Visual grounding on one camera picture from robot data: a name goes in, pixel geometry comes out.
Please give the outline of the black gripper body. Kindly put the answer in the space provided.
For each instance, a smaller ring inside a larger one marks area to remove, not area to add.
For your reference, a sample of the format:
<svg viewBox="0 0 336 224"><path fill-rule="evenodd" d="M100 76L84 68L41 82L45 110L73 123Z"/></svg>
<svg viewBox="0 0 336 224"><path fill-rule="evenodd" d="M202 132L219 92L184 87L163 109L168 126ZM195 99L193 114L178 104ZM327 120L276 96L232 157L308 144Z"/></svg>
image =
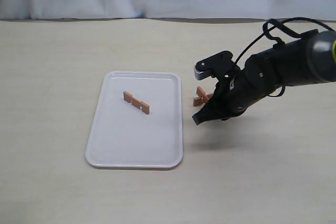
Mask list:
<svg viewBox="0 0 336 224"><path fill-rule="evenodd" d="M228 120L242 115L251 105L270 94L268 80L259 71L236 73L229 81L218 82L209 100L209 119Z"/></svg>

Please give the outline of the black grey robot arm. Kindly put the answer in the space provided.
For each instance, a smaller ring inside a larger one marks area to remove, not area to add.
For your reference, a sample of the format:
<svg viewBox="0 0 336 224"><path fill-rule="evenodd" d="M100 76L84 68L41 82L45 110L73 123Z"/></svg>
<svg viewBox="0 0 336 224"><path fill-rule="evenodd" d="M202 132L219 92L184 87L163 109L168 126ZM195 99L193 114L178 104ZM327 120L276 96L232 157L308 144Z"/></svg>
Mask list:
<svg viewBox="0 0 336 224"><path fill-rule="evenodd" d="M218 80L213 95L192 118L196 124L228 120L277 89L335 82L335 32L311 30L304 37L251 55L243 69L222 51L195 65L198 80Z"/></svg>

